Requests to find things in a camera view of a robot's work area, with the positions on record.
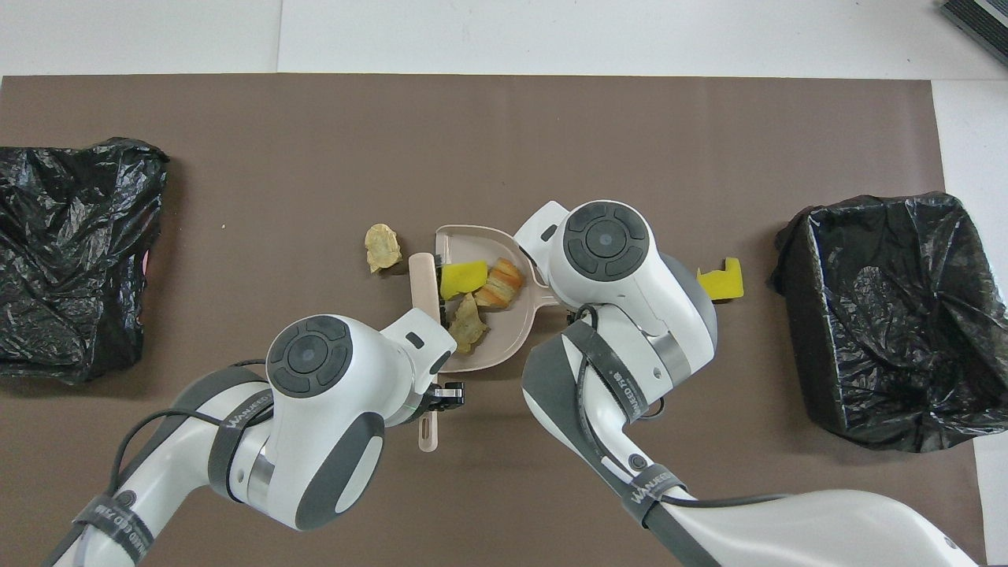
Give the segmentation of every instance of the plastic bag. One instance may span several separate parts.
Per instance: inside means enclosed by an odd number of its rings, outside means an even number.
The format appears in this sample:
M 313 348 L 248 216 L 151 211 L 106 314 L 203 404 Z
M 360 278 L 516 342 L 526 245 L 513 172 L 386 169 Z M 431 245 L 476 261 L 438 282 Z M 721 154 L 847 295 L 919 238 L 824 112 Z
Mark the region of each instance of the plastic bag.
M 805 409 L 871 449 L 926 452 L 1008 427 L 1008 318 L 955 197 L 858 197 L 799 213 L 771 278 Z
M 140 359 L 167 161 L 124 138 L 0 147 L 0 376 L 78 383 Z

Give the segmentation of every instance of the crumpled chip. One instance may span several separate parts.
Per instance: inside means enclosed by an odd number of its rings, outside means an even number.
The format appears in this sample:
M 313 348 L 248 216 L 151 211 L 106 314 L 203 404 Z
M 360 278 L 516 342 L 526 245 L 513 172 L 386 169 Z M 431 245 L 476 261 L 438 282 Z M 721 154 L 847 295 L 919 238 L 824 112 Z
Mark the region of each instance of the crumpled chip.
M 402 259 L 402 249 L 396 240 L 395 231 L 387 224 L 378 223 L 364 235 L 364 247 L 368 249 L 368 265 L 371 273 L 395 265 Z
M 448 328 L 448 333 L 452 335 L 455 342 L 459 343 L 457 352 L 468 353 L 473 348 L 473 343 L 480 340 L 487 327 L 480 321 L 480 312 L 476 307 L 476 299 L 472 294 L 466 294 L 459 304 L 459 309 L 455 311 L 455 319 Z

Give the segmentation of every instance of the sponge piece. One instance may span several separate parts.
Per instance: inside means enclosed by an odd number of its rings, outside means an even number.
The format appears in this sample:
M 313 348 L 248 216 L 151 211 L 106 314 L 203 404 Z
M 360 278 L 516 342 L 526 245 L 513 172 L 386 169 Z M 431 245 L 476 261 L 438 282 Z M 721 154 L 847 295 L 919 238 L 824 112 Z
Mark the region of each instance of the sponge piece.
M 440 295 L 445 301 L 459 294 L 475 292 L 487 282 L 487 262 L 478 260 L 442 266 Z
M 697 280 L 704 287 L 712 301 L 734 300 L 741 298 L 742 263 L 739 258 L 725 258 L 725 269 L 716 269 L 707 273 L 697 270 Z

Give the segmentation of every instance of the food scrap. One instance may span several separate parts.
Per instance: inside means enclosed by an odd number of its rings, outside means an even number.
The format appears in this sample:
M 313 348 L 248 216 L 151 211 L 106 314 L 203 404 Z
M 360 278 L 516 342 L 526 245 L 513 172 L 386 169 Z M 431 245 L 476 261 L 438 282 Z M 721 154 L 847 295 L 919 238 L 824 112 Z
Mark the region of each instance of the food scrap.
M 487 282 L 487 262 L 450 263 L 442 266 L 440 295 L 445 301 L 468 294 Z
M 463 354 L 472 350 L 473 344 L 480 340 L 483 333 L 490 327 L 480 320 L 480 312 L 476 307 L 476 300 L 472 294 L 466 294 L 459 309 L 455 311 L 455 319 L 448 328 L 448 332 L 459 343 L 457 352 Z
M 525 278 L 513 263 L 498 258 L 487 276 L 487 284 L 476 292 L 476 305 L 506 309 L 524 284 Z
M 402 260 L 402 249 L 396 240 L 395 231 L 387 224 L 378 223 L 364 235 L 364 247 L 368 250 L 368 265 L 371 273 L 391 267 Z

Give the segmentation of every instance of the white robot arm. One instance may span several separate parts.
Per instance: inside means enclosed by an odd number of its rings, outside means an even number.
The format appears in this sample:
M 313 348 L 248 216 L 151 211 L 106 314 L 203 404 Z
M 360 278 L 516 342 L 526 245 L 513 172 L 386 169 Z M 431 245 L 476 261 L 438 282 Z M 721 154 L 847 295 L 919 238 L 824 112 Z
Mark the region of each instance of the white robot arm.
M 975 566 L 908 506 L 854 490 L 697 500 L 623 433 L 714 356 L 710 298 L 634 209 L 550 202 L 515 239 L 577 321 L 535 347 L 532 414 L 689 566 Z
M 268 382 L 242 367 L 209 374 L 155 414 L 168 417 L 120 472 L 121 447 L 109 488 L 44 564 L 131 567 L 208 484 L 295 530 L 329 523 L 367 487 L 385 427 L 464 403 L 462 384 L 431 383 L 455 349 L 416 309 L 381 332 L 335 315 L 291 324 L 270 346 Z

